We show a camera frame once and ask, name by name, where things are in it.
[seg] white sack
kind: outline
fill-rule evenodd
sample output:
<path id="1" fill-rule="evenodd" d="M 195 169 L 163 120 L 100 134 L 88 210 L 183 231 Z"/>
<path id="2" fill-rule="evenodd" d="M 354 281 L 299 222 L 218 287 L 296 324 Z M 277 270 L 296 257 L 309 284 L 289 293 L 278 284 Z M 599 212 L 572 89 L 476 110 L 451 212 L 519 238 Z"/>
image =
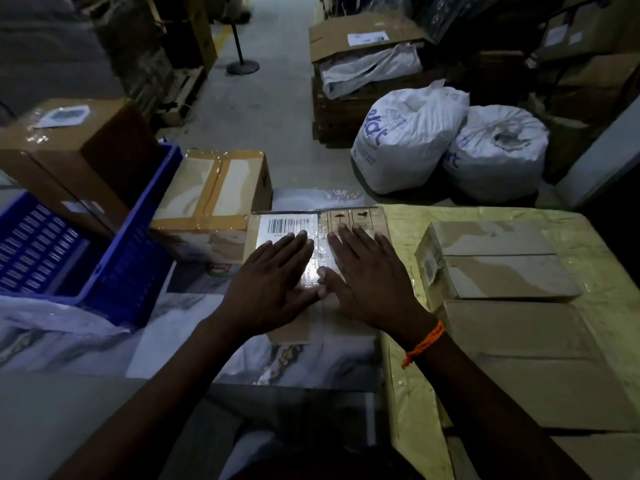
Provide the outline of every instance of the white sack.
<path id="1" fill-rule="evenodd" d="M 336 99 L 374 80 L 416 74 L 422 70 L 417 47 L 405 42 L 373 54 L 348 55 L 323 62 L 320 64 L 322 90 L 329 99 Z"/>
<path id="2" fill-rule="evenodd" d="M 524 109 L 471 106 L 442 165 L 469 197 L 500 203 L 538 190 L 547 144 L 547 128 Z"/>
<path id="3" fill-rule="evenodd" d="M 379 194 L 423 185 L 467 115 L 469 94 L 444 87 L 401 89 L 371 107 L 351 149 L 362 176 Z"/>

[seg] barcode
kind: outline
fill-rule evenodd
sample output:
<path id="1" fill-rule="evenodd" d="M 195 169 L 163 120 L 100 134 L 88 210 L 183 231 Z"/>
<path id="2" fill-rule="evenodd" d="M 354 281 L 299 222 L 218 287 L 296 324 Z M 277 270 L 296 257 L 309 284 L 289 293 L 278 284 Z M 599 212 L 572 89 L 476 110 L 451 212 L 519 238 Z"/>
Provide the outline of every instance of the barcode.
<path id="1" fill-rule="evenodd" d="M 84 109 L 60 109 L 53 113 L 50 118 L 55 121 L 70 120 L 84 114 Z"/>
<path id="2" fill-rule="evenodd" d="M 302 229 L 307 230 L 309 219 L 270 219 L 267 225 L 269 234 L 284 235 L 292 232 L 299 233 Z"/>

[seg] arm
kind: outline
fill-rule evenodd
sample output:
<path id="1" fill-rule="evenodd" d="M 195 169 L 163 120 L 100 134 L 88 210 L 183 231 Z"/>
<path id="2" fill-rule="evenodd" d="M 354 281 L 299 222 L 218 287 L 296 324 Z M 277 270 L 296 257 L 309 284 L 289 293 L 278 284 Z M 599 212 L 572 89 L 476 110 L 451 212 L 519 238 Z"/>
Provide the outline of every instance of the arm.
<path id="1" fill-rule="evenodd" d="M 252 336 L 290 322 L 326 291 L 293 290 L 313 249 L 305 232 L 256 249 L 218 309 L 52 478 L 156 478 L 184 423 L 233 352 Z"/>
<path id="2" fill-rule="evenodd" d="M 345 277 L 320 268 L 319 282 L 345 313 L 388 333 L 410 351 L 436 326 L 413 295 L 404 265 L 386 237 L 344 226 L 329 244 Z M 580 479 L 588 476 L 500 387 L 444 334 L 415 359 L 484 479 Z"/>

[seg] yellow table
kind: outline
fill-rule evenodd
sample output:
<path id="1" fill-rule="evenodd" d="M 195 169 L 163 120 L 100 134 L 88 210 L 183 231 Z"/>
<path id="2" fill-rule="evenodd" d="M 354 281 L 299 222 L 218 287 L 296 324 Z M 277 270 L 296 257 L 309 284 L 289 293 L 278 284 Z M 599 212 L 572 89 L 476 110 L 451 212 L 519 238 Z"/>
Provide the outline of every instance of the yellow table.
<path id="1" fill-rule="evenodd" d="M 640 411 L 640 291 L 587 218 L 560 210 L 513 207 L 384 205 L 393 245 L 427 305 L 414 251 L 434 221 L 530 220 L 548 238 L 582 288 L 573 304 Z M 382 339 L 392 443 L 429 480 L 453 480 L 435 395 L 416 366 L 402 370 L 404 350 Z"/>

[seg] blue plastic crate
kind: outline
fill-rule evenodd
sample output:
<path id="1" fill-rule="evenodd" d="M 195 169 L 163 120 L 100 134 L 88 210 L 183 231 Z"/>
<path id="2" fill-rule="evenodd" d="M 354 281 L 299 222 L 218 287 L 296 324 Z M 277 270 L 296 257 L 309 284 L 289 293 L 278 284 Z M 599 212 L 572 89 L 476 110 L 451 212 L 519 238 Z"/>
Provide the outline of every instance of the blue plastic crate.
<path id="1" fill-rule="evenodd" d="M 21 194 L 0 214 L 0 294 L 78 306 L 124 328 L 147 323 L 173 259 L 148 235 L 164 192 L 180 165 L 176 145 L 166 156 L 114 240 L 77 232 Z"/>

